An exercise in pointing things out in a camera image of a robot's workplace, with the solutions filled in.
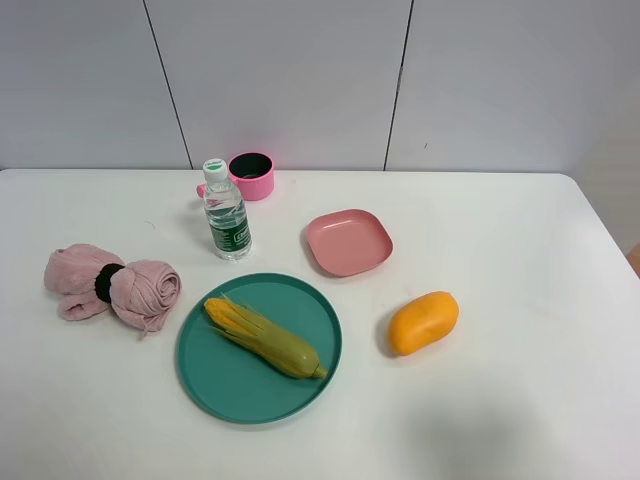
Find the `pink towel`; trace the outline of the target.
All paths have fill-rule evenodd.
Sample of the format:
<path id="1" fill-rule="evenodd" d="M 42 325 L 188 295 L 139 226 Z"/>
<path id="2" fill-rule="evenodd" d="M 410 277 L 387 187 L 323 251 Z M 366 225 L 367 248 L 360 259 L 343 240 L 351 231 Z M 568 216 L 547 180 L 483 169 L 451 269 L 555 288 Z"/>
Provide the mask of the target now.
<path id="1" fill-rule="evenodd" d="M 146 335 L 160 331 L 181 293 L 181 279 L 168 263 L 124 262 L 91 244 L 55 250 L 44 270 L 44 287 L 60 296 L 58 314 L 83 321 L 111 310 Z"/>

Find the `pink square plate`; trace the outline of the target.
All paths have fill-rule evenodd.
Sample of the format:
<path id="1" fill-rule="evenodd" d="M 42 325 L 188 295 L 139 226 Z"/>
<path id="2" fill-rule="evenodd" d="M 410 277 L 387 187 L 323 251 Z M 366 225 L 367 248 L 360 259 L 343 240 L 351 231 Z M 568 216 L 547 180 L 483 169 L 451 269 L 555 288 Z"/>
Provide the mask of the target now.
<path id="1" fill-rule="evenodd" d="M 361 209 L 321 215 L 308 224 L 305 237 L 318 265 L 336 277 L 377 268 L 394 248 L 381 221 Z"/>

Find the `pink toy pot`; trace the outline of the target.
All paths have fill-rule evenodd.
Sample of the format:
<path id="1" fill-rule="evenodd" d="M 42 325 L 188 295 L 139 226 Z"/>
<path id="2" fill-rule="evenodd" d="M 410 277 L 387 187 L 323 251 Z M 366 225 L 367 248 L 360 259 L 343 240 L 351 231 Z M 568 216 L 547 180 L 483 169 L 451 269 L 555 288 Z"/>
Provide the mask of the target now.
<path id="1" fill-rule="evenodd" d="M 246 201 L 267 198 L 274 190 L 274 162 L 266 154 L 246 152 L 229 161 L 220 158 L 207 160 L 203 165 L 205 179 L 217 179 L 225 170 L 227 178 L 239 189 Z"/>

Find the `clear plastic water bottle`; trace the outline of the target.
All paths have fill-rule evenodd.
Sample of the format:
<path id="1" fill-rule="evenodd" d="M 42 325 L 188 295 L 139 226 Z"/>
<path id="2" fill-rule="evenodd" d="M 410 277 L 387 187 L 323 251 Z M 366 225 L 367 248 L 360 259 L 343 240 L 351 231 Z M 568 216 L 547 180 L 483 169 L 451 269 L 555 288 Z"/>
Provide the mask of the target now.
<path id="1" fill-rule="evenodd" d="M 204 211 L 219 257 L 239 260 L 252 246 L 245 202 L 231 179 L 226 162 L 207 160 L 202 167 L 205 184 L 202 190 Z"/>

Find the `toy corn cob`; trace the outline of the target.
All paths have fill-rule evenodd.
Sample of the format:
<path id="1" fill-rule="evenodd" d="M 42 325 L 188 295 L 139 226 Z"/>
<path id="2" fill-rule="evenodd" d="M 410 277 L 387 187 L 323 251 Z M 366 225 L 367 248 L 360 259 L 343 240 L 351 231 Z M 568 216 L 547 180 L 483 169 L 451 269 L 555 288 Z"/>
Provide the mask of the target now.
<path id="1" fill-rule="evenodd" d="M 328 370 L 309 342 L 255 310 L 226 296 L 208 298 L 204 309 L 220 335 L 261 357 L 284 375 L 295 379 L 327 377 Z"/>

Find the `orange toy mango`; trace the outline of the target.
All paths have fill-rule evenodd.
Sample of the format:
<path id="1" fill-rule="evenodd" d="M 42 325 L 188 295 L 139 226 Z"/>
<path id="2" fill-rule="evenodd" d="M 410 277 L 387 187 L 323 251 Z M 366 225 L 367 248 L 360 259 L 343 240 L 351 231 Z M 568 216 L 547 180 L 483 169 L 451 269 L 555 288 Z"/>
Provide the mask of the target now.
<path id="1" fill-rule="evenodd" d="M 399 356 L 416 353 L 450 334 L 458 317 L 459 306 L 450 293 L 425 294 L 392 316 L 387 333 L 389 346 Z"/>

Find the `teal round plate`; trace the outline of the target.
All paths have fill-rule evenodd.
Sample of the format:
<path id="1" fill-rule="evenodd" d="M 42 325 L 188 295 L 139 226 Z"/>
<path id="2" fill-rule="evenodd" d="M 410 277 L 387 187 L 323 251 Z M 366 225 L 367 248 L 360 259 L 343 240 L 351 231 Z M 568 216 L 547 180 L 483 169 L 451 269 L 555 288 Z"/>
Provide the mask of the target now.
<path id="1" fill-rule="evenodd" d="M 176 345 L 176 371 L 186 394 L 203 411 L 225 421 L 262 424 L 291 416 L 316 400 L 336 372 L 342 350 L 338 316 L 316 288 L 280 273 L 231 279 L 203 300 L 227 296 L 254 307 L 313 346 L 328 370 L 324 379 L 294 379 L 214 330 L 199 301 L 186 317 Z"/>

